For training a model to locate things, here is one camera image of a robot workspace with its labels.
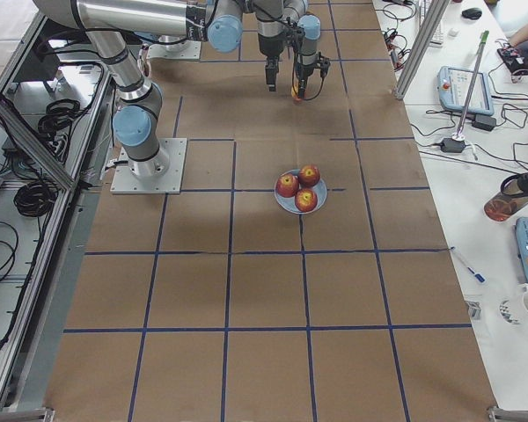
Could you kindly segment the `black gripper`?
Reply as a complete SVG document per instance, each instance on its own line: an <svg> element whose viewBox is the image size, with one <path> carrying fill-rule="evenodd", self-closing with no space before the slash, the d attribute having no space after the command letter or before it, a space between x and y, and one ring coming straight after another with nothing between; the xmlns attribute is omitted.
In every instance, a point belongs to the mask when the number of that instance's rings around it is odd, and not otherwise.
<svg viewBox="0 0 528 422"><path fill-rule="evenodd" d="M267 57L265 66L266 85L273 90L273 58L278 59L284 50L285 25L278 20L257 20L260 52Z"/></svg>
<svg viewBox="0 0 528 422"><path fill-rule="evenodd" d="M311 55L296 54L295 74L297 78L297 96L304 98L307 90L308 78L317 69L321 79L326 78L330 69L330 59L321 52ZM276 91L276 79L278 74L278 60L272 58L272 91Z"/></svg>

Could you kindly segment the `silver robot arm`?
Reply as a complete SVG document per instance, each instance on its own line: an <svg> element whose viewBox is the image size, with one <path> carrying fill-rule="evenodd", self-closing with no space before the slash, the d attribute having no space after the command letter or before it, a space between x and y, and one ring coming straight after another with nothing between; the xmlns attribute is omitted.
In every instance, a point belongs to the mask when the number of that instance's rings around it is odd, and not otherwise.
<svg viewBox="0 0 528 422"><path fill-rule="evenodd" d="M110 70L123 102L112 126L135 178L165 174L172 160L155 134L162 91L132 57L124 33L208 42L225 53L238 46L243 17L252 13L268 63L277 63L286 43L283 1L38 1L36 6L47 18L86 35Z"/></svg>
<svg viewBox="0 0 528 422"><path fill-rule="evenodd" d="M208 1L205 11L204 18L187 20L193 35L142 35L141 54L145 55L152 45L179 52L203 40L217 52L230 53L241 43L243 17L252 13L257 22L259 50L266 57L265 80L270 91L276 90L280 56L287 47L292 50L290 89L295 100L309 100L307 84L315 70L320 80L325 80L330 59L318 50L320 19L308 11L306 1Z"/></svg>

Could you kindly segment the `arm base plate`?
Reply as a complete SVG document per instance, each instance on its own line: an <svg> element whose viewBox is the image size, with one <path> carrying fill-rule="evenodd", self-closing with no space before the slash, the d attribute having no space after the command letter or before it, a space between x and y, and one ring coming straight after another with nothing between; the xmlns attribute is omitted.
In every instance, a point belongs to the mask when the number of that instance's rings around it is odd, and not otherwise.
<svg viewBox="0 0 528 422"><path fill-rule="evenodd" d="M152 44L142 53L143 59L166 59L175 61L198 61L202 44L199 41L186 40L180 44Z"/></svg>
<svg viewBox="0 0 528 422"><path fill-rule="evenodd" d="M158 154L149 161L137 162L121 148L110 191L114 194L180 194L187 138L160 138Z"/></svg>

